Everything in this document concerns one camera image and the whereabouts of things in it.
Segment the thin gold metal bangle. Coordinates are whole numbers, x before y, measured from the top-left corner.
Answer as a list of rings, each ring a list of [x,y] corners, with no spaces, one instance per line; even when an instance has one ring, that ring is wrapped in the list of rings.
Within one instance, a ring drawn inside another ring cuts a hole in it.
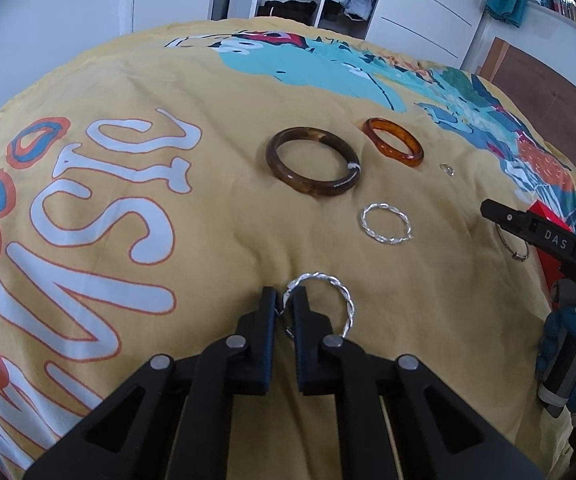
[[[527,242],[523,242],[523,244],[524,244],[523,252],[517,252],[516,249],[513,248],[512,245],[510,245],[507,242],[506,237],[503,233],[503,230],[501,229],[501,227],[498,224],[495,226],[495,232],[496,232],[498,239],[502,243],[502,246],[507,250],[507,252],[509,252],[510,257],[512,257],[512,260],[524,262],[524,261],[527,261],[529,259],[530,248],[529,248],[529,244]]]

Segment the red shallow jewelry box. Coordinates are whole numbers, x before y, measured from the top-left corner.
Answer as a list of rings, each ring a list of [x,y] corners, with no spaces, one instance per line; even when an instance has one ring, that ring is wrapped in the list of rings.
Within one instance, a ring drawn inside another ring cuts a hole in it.
[[[576,299],[576,234],[540,200],[528,209],[529,244],[538,251],[545,282],[557,307]]]

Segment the wooden headboard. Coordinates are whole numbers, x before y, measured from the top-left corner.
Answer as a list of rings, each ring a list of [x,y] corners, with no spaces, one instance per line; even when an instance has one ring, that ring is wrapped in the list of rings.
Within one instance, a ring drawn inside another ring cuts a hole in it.
[[[576,166],[576,86],[496,37],[479,75],[500,88],[530,124]]]

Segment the dark brown resin bangle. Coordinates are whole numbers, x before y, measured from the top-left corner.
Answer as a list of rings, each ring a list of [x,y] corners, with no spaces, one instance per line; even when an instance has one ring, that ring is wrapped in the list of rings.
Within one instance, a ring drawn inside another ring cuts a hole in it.
[[[310,196],[339,196],[361,179],[361,164],[352,146],[320,128],[279,131],[266,145],[265,160],[278,180]]]

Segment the amber orange resin bangle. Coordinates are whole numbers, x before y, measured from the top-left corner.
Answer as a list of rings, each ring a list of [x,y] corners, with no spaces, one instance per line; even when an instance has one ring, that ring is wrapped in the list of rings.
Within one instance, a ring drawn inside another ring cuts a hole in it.
[[[418,167],[425,158],[425,151],[416,136],[392,120],[368,118],[361,131],[381,155],[402,162],[407,167]]]

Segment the yellow dinosaur print bedspread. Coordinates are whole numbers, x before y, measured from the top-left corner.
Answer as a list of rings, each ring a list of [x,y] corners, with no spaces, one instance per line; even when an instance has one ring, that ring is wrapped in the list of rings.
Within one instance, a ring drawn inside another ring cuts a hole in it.
[[[361,126],[392,120],[415,168]],[[265,160],[314,127],[361,179],[316,197]],[[419,356],[547,478],[572,425],[536,401],[550,303],[480,214],[537,200],[576,232],[576,166],[476,75],[278,18],[115,39],[0,108],[0,476],[21,478],[157,353],[233,332],[266,286],[338,278],[366,351]]]

